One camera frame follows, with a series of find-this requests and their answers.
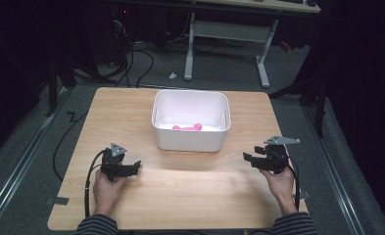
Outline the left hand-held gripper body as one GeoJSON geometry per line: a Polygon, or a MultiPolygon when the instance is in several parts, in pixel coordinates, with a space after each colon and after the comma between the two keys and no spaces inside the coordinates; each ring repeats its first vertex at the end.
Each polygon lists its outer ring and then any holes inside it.
{"type": "Polygon", "coordinates": [[[121,164],[126,152],[124,147],[116,143],[104,150],[100,169],[109,181],[114,181],[116,177],[126,177],[124,166],[121,164]]]}

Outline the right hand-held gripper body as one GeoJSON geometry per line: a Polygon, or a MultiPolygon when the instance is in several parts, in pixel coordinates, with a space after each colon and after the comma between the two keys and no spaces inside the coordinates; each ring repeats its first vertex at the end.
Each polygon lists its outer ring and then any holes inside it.
{"type": "Polygon", "coordinates": [[[283,136],[273,136],[264,141],[265,155],[272,165],[271,171],[274,174],[281,173],[289,165],[287,145],[300,144],[299,138],[293,139],[283,136]]]}

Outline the pink bone chew toy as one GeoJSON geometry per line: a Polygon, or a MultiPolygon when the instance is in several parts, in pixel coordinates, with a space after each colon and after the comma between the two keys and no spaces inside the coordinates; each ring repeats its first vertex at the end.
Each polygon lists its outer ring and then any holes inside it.
{"type": "Polygon", "coordinates": [[[184,130],[184,131],[201,131],[202,128],[203,127],[201,123],[195,123],[194,125],[191,125],[191,126],[174,125],[172,127],[173,130],[184,130]]]}

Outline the white plastic bin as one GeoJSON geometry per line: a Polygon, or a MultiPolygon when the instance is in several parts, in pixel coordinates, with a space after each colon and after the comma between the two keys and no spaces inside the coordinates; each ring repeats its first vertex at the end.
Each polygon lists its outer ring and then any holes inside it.
{"type": "Polygon", "coordinates": [[[228,99],[214,91],[162,90],[155,96],[151,122],[162,150],[217,152],[231,126],[228,99]],[[201,131],[172,129],[195,123],[202,124],[201,131]]]}

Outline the person's right hand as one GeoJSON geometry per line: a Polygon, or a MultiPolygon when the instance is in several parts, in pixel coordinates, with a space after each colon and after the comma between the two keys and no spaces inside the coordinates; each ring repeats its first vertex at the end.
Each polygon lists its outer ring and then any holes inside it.
{"type": "Polygon", "coordinates": [[[292,196],[294,184],[292,171],[286,167],[278,174],[273,174],[267,170],[261,170],[261,174],[265,177],[268,188],[275,198],[281,214],[285,216],[297,212],[292,196]]]}

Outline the person's left hand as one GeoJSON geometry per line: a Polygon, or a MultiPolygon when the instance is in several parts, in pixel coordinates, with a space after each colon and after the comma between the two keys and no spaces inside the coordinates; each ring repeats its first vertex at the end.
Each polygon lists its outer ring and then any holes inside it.
{"type": "Polygon", "coordinates": [[[114,208],[120,199],[120,194],[125,181],[125,177],[110,181],[107,175],[101,170],[96,171],[95,183],[93,186],[96,203],[94,214],[102,214],[105,216],[112,215],[114,208]]]}

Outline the black stand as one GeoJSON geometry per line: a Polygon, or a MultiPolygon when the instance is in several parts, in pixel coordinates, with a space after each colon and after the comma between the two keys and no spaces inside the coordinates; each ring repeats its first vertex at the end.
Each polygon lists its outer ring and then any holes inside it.
{"type": "Polygon", "coordinates": [[[74,78],[72,67],[62,56],[54,56],[49,64],[48,117],[55,113],[59,105],[58,80],[61,80],[65,88],[74,88],[76,86],[76,79],[74,78]]]}
{"type": "Polygon", "coordinates": [[[277,99],[285,94],[300,93],[299,104],[301,106],[315,105],[313,128],[316,134],[322,138],[327,84],[328,78],[326,76],[313,76],[305,80],[295,81],[293,84],[269,94],[268,97],[277,99]]]}

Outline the white-legged background desk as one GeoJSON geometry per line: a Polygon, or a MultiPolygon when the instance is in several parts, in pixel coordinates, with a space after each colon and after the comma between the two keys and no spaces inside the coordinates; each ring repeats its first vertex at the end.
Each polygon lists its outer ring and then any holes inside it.
{"type": "MultiPolygon", "coordinates": [[[[272,14],[319,14],[321,9],[315,0],[189,0],[193,7],[220,6],[231,9],[263,10],[272,14]]],[[[242,23],[224,23],[210,20],[196,20],[195,12],[190,14],[188,51],[185,61],[184,79],[191,80],[194,65],[194,40],[196,37],[227,39],[235,41],[262,43],[264,48],[255,57],[261,85],[269,88],[265,70],[265,58],[276,32],[278,17],[267,21],[267,25],[256,26],[242,23]]]]}

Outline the dark computer tower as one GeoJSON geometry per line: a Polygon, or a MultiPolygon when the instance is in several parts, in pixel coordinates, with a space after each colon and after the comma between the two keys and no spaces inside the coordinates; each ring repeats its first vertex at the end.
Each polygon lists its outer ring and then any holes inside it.
{"type": "Polygon", "coordinates": [[[110,8],[113,36],[116,40],[117,62],[121,65],[129,47],[128,11],[126,8],[110,8]]]}

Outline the metal floor rail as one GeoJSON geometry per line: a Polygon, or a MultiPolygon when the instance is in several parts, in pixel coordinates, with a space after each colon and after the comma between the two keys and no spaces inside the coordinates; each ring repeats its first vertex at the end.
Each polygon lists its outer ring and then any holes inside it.
{"type": "Polygon", "coordinates": [[[354,208],[351,197],[344,186],[337,168],[332,161],[330,152],[322,137],[319,136],[315,125],[313,111],[309,107],[302,107],[302,113],[307,120],[310,130],[313,133],[314,140],[318,145],[320,157],[324,164],[324,171],[329,179],[330,185],[338,202],[339,208],[347,222],[352,235],[365,235],[357,212],[354,208]]]}
{"type": "Polygon", "coordinates": [[[61,139],[71,125],[66,107],[72,90],[62,88],[59,107],[47,116],[48,93],[19,122],[0,150],[0,235],[43,234],[63,173],[61,139]]]}

